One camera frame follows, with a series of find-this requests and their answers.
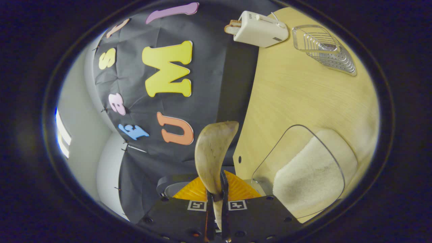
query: window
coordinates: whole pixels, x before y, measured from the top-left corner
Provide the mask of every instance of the window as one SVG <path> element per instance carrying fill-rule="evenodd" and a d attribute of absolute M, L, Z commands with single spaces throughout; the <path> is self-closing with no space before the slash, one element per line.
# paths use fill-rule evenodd
<path fill-rule="evenodd" d="M 67 132 L 66 128 L 63 125 L 63 122 L 60 118 L 60 113 L 58 109 L 55 112 L 55 120 L 57 124 L 57 142 L 60 146 L 60 150 L 63 152 L 63 154 L 66 156 L 66 158 L 69 158 L 69 145 L 72 140 L 69 133 Z"/>

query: light wood tabletop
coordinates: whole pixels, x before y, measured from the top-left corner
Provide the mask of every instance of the light wood tabletop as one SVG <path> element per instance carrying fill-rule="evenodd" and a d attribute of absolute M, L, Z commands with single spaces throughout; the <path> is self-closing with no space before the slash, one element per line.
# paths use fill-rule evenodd
<path fill-rule="evenodd" d="M 355 52 L 326 26 L 291 7 L 275 15 L 288 26 L 289 38 L 259 49 L 248 111 L 233 156 L 236 175 L 251 179 L 292 125 L 332 129 L 346 141 L 358 161 L 343 197 L 367 170 L 377 143 L 380 116 L 372 79 Z M 323 26 L 342 43 L 356 65 L 355 77 L 328 69 L 294 48 L 291 29 L 308 24 Z"/>

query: black cloth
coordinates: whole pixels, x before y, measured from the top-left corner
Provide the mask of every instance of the black cloth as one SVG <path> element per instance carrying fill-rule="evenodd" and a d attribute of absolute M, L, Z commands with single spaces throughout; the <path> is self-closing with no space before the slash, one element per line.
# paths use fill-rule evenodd
<path fill-rule="evenodd" d="M 237 19 L 243 10 L 262 14 L 277 10 L 273 3 L 260 0 L 248 2 L 249 7 L 240 6 L 237 1 L 200 1 L 198 11 L 193 15 L 173 15 L 145 24 L 147 16 L 154 10 L 187 3 L 167 1 L 126 17 L 130 18 L 129 22 L 110 38 L 106 38 L 105 34 L 95 53 L 95 85 L 102 104 L 108 108 L 109 118 L 130 146 L 147 152 L 128 148 L 122 160 L 120 201 L 132 222 L 141 219 L 159 197 L 156 185 L 161 177 L 196 172 L 195 142 L 206 125 L 227 120 L 240 123 L 239 132 L 224 161 L 224 165 L 233 165 L 232 154 L 249 102 L 258 47 L 234 42 L 232 35 L 226 34 L 223 28 L 231 19 Z M 149 97 L 145 81 L 159 70 L 143 63 L 143 49 L 147 46 L 178 45 L 183 41 L 193 42 L 192 61 L 187 65 L 173 63 L 191 71 L 180 80 L 191 80 L 192 95 L 184 97 L 179 93 L 157 93 L 155 97 Z M 115 64 L 100 70 L 99 57 L 110 48 L 116 49 Z M 110 107 L 108 95 L 115 93 L 123 98 L 126 108 L 124 116 Z M 166 143 L 162 138 L 162 129 L 174 134 L 183 134 L 183 131 L 171 125 L 160 126 L 157 112 L 188 122 L 194 131 L 193 143 L 187 146 Z M 118 129 L 119 124 L 138 125 L 149 137 L 139 137 L 135 141 Z"/>

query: white toaster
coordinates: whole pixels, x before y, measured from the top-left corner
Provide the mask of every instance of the white toaster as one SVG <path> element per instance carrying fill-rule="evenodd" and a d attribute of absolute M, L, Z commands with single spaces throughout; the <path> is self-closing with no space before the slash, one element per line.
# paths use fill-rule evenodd
<path fill-rule="evenodd" d="M 240 30 L 234 41 L 268 47 L 286 40 L 288 27 L 281 21 L 249 11 L 243 11 Z"/>

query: metal soap dish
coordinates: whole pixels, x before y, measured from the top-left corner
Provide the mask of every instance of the metal soap dish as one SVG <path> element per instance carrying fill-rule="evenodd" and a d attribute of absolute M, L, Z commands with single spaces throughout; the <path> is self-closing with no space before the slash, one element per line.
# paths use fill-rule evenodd
<path fill-rule="evenodd" d="M 294 47 L 324 66 L 356 76 L 356 66 L 348 51 L 326 29 L 318 25 L 302 25 L 292 29 Z"/>

